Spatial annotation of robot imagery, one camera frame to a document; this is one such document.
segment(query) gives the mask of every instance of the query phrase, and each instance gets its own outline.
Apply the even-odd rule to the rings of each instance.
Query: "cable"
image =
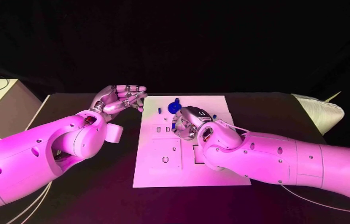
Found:
[[[324,205],[324,204],[321,204],[321,203],[319,203],[319,202],[314,202],[313,200],[308,200],[307,198],[304,198],[304,197],[301,197],[300,195],[297,195],[284,185],[281,185],[285,189],[287,189],[287,191],[290,192],[290,193],[293,193],[295,196],[298,196],[301,199],[304,199],[304,200],[307,200],[308,202],[311,202],[311,203],[314,203],[314,204],[317,204],[317,205],[321,205],[321,206],[324,206],[324,207],[329,207],[329,208],[332,208],[332,209],[334,209],[334,210],[342,210],[342,211],[346,211],[346,212],[350,212],[350,210],[346,210],[346,209],[340,209],[340,208],[336,208],[336,207],[332,207],[332,206],[329,206],[329,205]]]
[[[29,210],[29,208],[33,206],[33,204],[38,202],[38,200],[41,199],[41,197],[42,197],[42,195],[45,194],[45,191],[46,190],[49,190],[49,187],[51,187],[51,183],[52,182],[49,182],[49,184],[46,185],[46,187],[45,187],[45,190],[42,191],[42,194],[39,195],[39,197],[36,198],[36,200],[33,201],[33,203],[29,205],[29,207],[20,212],[20,214],[6,223],[6,224],[10,224],[10,223],[13,223],[16,220],[18,220],[18,218],[25,214],[25,212]]]
[[[45,199],[45,196],[46,196],[46,194],[49,193],[49,188],[48,188],[48,190],[46,190],[46,193],[45,193],[45,195],[43,195],[43,197],[42,197],[42,200],[41,200],[41,202],[39,202],[39,204],[38,204],[38,206],[35,207],[35,209],[33,209],[33,211],[32,211],[32,213],[30,213],[30,215],[28,216],[28,218],[22,221],[22,223],[20,224],[23,224],[26,221],[28,221],[28,219],[29,219],[29,217],[33,215],[33,213],[35,213],[35,211],[36,211],[36,209],[39,208],[39,206],[41,206],[41,204],[42,204],[42,201],[43,201],[43,199]]]
[[[0,76],[0,77],[7,81],[6,86],[0,88],[0,90],[2,90],[2,89],[5,89],[5,88],[9,86],[9,84],[10,84],[10,80],[9,80],[7,78],[5,78],[3,76]]]

